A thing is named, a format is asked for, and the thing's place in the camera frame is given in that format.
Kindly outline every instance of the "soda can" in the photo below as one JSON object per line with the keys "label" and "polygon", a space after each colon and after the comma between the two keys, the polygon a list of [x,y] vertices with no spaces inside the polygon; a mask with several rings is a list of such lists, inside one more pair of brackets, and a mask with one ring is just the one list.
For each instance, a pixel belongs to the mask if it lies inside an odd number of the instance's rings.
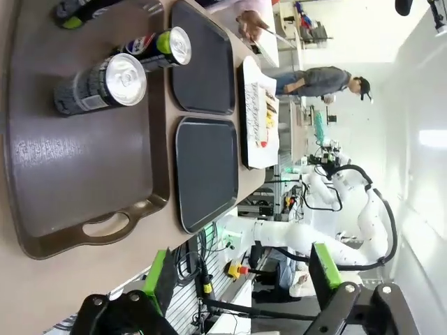
{"label": "soda can", "polygon": [[146,73],[130,54],[117,54],[64,80],[54,89],[54,104],[66,115],[133,106],[146,93]]}
{"label": "soda can", "polygon": [[54,8],[54,20],[61,28],[76,29],[121,1],[123,0],[61,0]]}
{"label": "soda can", "polygon": [[138,59],[146,72],[187,65],[191,51],[188,34],[180,27],[137,38],[118,49]]}

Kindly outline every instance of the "beige tabletop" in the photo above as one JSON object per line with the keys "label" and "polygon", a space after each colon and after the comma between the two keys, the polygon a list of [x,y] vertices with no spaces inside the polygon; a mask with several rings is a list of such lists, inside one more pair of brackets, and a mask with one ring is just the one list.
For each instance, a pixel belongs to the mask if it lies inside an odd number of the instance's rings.
{"label": "beige tabletop", "polygon": [[[7,50],[5,36],[10,34],[7,28],[14,1],[0,0],[2,50]],[[174,1],[161,2],[166,9],[167,22],[169,7]],[[243,58],[253,54],[232,33],[229,36],[236,67],[242,63]],[[2,64],[7,56],[0,54]],[[3,71],[2,75],[7,76],[7,73]],[[5,79],[3,77],[0,81],[2,93]],[[122,241],[108,246],[81,246],[47,260],[32,260],[19,247],[10,215],[6,182],[4,178],[0,180],[0,329],[3,334],[40,334],[54,323],[77,312],[86,296],[106,293],[150,266],[158,249],[175,248],[191,237],[182,231],[176,216],[171,148],[179,117],[193,113],[182,112],[174,105],[168,84],[165,90],[169,92],[166,94],[166,136],[171,197],[161,211],[142,219],[136,229]],[[240,136],[237,108],[232,116],[226,118],[234,122]],[[4,176],[3,162],[0,166],[1,175]],[[239,152],[237,202],[262,185],[264,178],[265,170],[249,171],[242,166]]]}

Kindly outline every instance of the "man in black cap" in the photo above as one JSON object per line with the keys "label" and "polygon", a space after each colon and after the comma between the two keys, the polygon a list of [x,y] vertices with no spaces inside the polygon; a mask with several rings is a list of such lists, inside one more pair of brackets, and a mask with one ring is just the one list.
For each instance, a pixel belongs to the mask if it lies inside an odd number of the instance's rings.
{"label": "man in black cap", "polygon": [[372,102],[371,86],[364,77],[353,77],[348,71],[335,66],[310,68],[306,71],[287,73],[275,78],[276,95],[321,96],[325,103],[334,101],[333,93],[349,89],[363,100]]}

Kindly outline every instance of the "black cap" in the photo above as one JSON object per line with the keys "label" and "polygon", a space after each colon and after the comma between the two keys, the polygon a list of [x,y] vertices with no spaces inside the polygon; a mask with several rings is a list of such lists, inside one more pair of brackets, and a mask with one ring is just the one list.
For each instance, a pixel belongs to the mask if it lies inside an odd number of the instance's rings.
{"label": "black cap", "polygon": [[360,80],[360,99],[363,101],[363,98],[367,96],[372,103],[372,96],[371,96],[371,85],[364,77],[358,77],[357,79]]}

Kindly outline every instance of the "brown serving tray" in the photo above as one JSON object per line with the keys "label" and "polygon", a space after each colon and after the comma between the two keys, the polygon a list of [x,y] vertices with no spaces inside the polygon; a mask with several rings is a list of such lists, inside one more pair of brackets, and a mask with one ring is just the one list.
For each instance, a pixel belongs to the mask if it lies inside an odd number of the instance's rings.
{"label": "brown serving tray", "polygon": [[[67,118],[52,102],[62,78],[105,59],[116,45],[163,30],[163,6],[124,1],[67,31],[50,18],[56,3],[17,1],[6,96],[11,209],[20,245],[36,259],[119,241],[170,195],[163,71],[149,75],[146,97],[133,107]],[[84,233],[84,225],[115,213],[129,218],[120,231]]]}

